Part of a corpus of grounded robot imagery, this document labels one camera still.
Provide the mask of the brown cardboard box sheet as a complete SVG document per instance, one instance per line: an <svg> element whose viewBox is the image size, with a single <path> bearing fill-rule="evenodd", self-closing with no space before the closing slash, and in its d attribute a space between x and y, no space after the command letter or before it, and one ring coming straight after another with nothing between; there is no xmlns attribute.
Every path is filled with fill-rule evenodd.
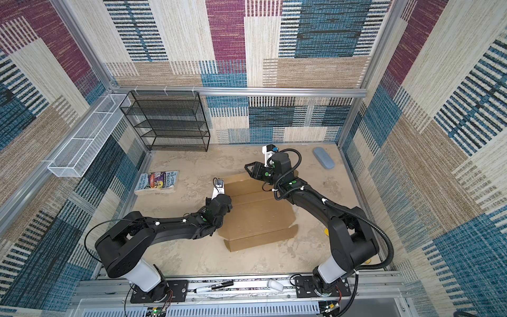
<svg viewBox="0 0 507 317"><path fill-rule="evenodd" d="M277 201L262 189L263 182L247 173L224 179L224 191L232 200L232 209L224 217L219 236L229 252L278 243L297 235L292 205Z"/></svg>

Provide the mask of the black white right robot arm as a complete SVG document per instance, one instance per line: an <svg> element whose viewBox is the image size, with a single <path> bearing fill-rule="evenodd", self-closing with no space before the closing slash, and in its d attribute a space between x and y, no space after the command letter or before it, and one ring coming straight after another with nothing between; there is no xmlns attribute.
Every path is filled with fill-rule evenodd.
<svg viewBox="0 0 507 317"><path fill-rule="evenodd" d="M313 283L321 294L332 292L337 280L351 276L380 250L364 211L337 205L297 175L289 150L275 152L266 163L244 166L249 176L273 186L276 200L286 199L319 220L328 230L331 256L313 271Z"/></svg>

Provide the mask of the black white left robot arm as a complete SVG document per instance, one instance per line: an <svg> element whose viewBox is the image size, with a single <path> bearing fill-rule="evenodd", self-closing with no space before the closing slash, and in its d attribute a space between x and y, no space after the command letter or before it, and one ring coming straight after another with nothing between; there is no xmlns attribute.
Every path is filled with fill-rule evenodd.
<svg viewBox="0 0 507 317"><path fill-rule="evenodd" d="M129 280L142 302L166 301L170 286L155 265L143 259L145 251L153 244L211 236L231 209L230 196L219 194L183 217L153 218L132 211L95 242L95 249L108 277Z"/></svg>

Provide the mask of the blue-grey glasses case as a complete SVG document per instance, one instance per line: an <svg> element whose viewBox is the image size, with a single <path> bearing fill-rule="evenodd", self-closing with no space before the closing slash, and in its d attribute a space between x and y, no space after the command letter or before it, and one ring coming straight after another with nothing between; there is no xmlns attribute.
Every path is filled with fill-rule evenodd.
<svg viewBox="0 0 507 317"><path fill-rule="evenodd" d="M317 161L327 170L331 170L335 167L334 160L330 157L327 151L323 147L315 147L312 150Z"/></svg>

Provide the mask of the colourful paperback book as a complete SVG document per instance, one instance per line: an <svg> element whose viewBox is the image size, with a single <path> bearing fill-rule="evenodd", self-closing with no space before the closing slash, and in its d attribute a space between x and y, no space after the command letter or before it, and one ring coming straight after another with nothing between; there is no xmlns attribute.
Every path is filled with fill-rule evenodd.
<svg viewBox="0 0 507 317"><path fill-rule="evenodd" d="M178 176L179 172L177 170L143 173L137 181L134 194L166 194L175 192Z"/></svg>

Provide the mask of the black white marker pen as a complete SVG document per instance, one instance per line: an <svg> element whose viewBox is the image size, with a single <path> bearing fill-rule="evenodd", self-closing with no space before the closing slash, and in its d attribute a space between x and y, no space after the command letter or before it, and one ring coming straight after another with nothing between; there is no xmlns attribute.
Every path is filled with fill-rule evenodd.
<svg viewBox="0 0 507 317"><path fill-rule="evenodd" d="M204 287L198 287L198 288L194 289L194 293L195 294L207 293L207 292L210 292L210 291L214 291L216 289L223 289L223 288L226 288L226 287L231 287L233 285L234 285L234 281L233 280L223 281L221 283L216 283L216 284L213 284L213 285L208 285L208 286L204 286Z"/></svg>

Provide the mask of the small white plastic piece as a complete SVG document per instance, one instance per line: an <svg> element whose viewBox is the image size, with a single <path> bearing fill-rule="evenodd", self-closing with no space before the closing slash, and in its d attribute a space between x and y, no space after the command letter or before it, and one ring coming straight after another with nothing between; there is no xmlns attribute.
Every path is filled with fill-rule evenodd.
<svg viewBox="0 0 507 317"><path fill-rule="evenodd" d="M267 281L267 287L270 290L276 291L278 293L283 292L285 289L284 285L275 279L269 279Z"/></svg>

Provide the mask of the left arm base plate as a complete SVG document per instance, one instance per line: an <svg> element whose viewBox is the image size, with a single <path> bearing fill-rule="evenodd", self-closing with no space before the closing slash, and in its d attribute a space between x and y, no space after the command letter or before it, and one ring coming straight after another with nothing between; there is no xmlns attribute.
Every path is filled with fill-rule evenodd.
<svg viewBox="0 0 507 317"><path fill-rule="evenodd" d="M184 302L187 296L188 280L161 281L151 291L143 291L134 285L131 304Z"/></svg>

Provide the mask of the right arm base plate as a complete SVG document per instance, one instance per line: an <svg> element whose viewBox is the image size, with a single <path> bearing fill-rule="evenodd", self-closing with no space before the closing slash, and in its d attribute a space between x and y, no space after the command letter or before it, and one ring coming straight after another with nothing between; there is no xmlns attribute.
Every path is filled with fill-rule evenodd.
<svg viewBox="0 0 507 317"><path fill-rule="evenodd" d="M349 297L352 295L350 283L341 279L338 279L333 286L322 292L317 290L312 276L294 274L289 277L289 282L296 289L298 298Z"/></svg>

